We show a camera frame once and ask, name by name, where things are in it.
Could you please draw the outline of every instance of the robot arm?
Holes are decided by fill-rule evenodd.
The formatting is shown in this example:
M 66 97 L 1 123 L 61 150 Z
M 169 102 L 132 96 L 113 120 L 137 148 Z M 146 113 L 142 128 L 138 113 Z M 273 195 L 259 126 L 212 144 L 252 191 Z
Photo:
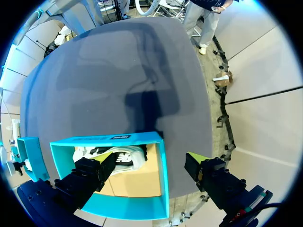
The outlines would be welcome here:
M 201 192 L 206 191 L 216 206 L 226 212 L 220 227 L 257 226 L 254 219 L 272 197 L 259 185 L 250 192 L 245 189 L 246 180 L 238 179 L 225 168 L 226 163 L 218 157 L 207 159 L 187 153 L 184 168 L 196 182 Z

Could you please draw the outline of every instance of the shoe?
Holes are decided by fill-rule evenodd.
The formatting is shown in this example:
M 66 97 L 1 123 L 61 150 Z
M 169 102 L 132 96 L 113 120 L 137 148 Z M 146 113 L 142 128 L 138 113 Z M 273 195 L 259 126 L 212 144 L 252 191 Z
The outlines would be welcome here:
M 201 55 L 205 55 L 205 54 L 206 54 L 206 47 L 200 47 L 199 53 L 200 53 Z

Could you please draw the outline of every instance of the person's hand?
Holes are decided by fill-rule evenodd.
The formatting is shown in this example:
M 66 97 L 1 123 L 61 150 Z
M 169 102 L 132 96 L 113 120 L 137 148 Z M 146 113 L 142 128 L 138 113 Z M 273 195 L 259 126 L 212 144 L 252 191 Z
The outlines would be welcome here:
M 222 11 L 224 11 L 224 8 L 222 7 L 214 7 L 215 9 L 217 9 L 217 11 L 213 11 L 214 13 L 221 13 Z

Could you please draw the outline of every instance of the chair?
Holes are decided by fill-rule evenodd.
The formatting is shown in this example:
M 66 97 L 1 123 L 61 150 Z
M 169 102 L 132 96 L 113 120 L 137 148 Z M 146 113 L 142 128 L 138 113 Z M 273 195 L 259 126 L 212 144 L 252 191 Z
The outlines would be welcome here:
M 185 1 L 186 0 L 184 0 L 184 2 L 180 5 L 180 7 L 175 7 L 175 6 L 171 6 L 171 5 L 167 4 L 167 2 L 165 0 L 160 0 L 159 7 L 157 8 L 157 10 L 155 11 L 155 13 L 153 14 L 153 17 L 155 17 L 156 14 L 158 13 L 158 14 L 160 14 L 163 17 L 168 17 L 166 15 L 169 15 L 171 18 L 177 18 L 181 22 L 183 22 L 184 21 L 183 11 L 188 6 L 188 4 L 190 2 L 190 1 L 187 1 L 187 3 L 184 4 Z M 162 9 L 163 11 L 165 11 L 166 14 L 163 14 L 163 13 L 159 12 L 160 9 Z M 196 32 L 196 34 L 192 35 L 193 37 L 201 36 L 200 33 L 196 29 L 194 29 L 194 31 Z

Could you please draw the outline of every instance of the navy shirt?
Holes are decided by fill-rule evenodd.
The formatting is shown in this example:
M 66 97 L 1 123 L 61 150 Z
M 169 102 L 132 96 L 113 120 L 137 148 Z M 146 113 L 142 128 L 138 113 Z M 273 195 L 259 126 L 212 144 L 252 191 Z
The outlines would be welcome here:
M 209 11 L 212 11 L 212 6 L 221 7 L 225 3 L 225 0 L 190 0 L 190 1 Z

